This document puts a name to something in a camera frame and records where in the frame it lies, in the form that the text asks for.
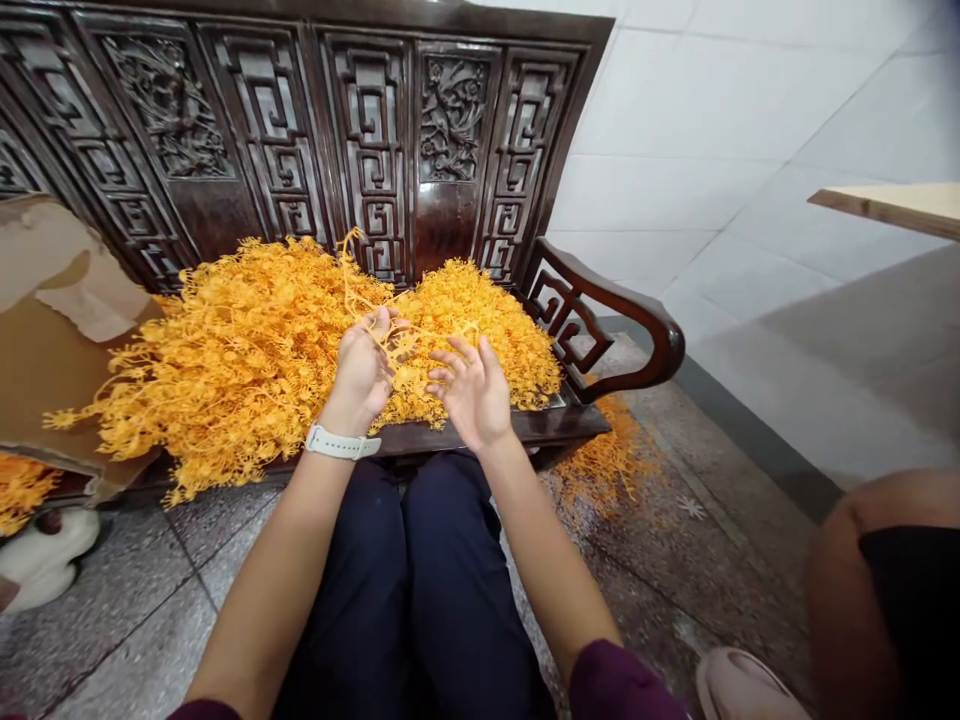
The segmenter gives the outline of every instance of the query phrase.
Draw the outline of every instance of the carved wooden backrest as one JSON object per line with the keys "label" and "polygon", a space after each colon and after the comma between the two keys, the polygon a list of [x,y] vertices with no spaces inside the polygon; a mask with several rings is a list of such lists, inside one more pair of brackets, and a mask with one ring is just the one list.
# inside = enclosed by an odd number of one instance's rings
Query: carved wooden backrest
{"label": "carved wooden backrest", "polygon": [[381,0],[0,7],[0,197],[50,192],[175,290],[237,239],[353,225],[403,288],[519,282],[612,20]]}

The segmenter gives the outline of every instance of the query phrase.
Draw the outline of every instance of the orange dried plant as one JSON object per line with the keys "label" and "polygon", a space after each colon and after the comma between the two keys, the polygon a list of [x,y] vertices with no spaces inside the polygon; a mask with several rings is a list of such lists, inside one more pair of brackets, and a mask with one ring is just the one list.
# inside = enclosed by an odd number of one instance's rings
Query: orange dried plant
{"label": "orange dried plant", "polygon": [[114,375],[93,402],[47,413],[44,426],[99,416],[99,450],[115,460],[165,446],[178,460],[168,507],[255,482],[265,464],[299,452],[332,387],[340,337],[382,304],[412,324],[385,347],[394,392],[371,432],[408,420],[442,426],[443,407],[424,388],[439,365],[427,355],[448,335],[489,336],[519,407],[543,407],[559,390],[550,339],[474,266],[450,261],[394,298],[393,286],[361,272],[348,252],[358,237],[354,229],[336,260],[309,237],[247,239],[235,255],[181,272],[180,297],[141,326],[139,342],[113,352]]}
{"label": "orange dried plant", "polygon": [[63,472],[32,458],[0,452],[0,536],[20,530]]}
{"label": "orange dried plant", "polygon": [[561,480],[560,504],[571,517],[577,517],[578,502],[609,517],[623,496],[636,502],[645,476],[659,470],[642,459],[646,436],[619,393],[604,395],[596,405],[612,430],[580,447],[552,471]]}

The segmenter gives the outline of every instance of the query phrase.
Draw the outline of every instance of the slipper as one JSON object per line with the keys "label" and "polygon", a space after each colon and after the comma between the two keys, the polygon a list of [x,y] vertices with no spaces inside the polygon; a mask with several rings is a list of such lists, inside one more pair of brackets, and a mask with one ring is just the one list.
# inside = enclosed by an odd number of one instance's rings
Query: slipper
{"label": "slipper", "polygon": [[22,612],[60,597],[77,576],[71,560],[96,542],[100,521],[95,510],[68,507],[51,515],[31,523],[0,548],[0,614]]}
{"label": "slipper", "polygon": [[697,695],[707,720],[810,720],[770,668],[736,648],[714,648],[703,656]]}

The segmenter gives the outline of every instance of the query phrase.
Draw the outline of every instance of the hand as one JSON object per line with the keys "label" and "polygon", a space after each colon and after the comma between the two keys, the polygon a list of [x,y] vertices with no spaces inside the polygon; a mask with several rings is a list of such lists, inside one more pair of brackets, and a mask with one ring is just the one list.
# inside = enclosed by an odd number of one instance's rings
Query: hand
{"label": "hand", "polygon": [[[318,421],[337,435],[366,435],[383,411],[393,385],[387,355],[376,341],[390,334],[396,308],[383,305],[344,333],[337,358],[337,377]],[[397,320],[397,327],[408,325]]]}
{"label": "hand", "polygon": [[461,338],[448,341],[460,355],[442,350],[430,353],[447,367],[430,371],[430,379],[436,382],[427,385],[427,392],[440,399],[460,438],[479,455],[513,433],[510,385],[485,336],[480,337],[479,352]]}

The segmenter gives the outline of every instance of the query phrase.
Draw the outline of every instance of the white watch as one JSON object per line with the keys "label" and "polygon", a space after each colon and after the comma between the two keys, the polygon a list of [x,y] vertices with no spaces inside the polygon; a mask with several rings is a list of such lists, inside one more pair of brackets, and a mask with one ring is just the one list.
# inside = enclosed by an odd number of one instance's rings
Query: white watch
{"label": "white watch", "polygon": [[380,449],[380,438],[334,435],[324,430],[320,423],[314,423],[307,434],[306,447],[308,452],[318,452],[345,460],[359,460]]}

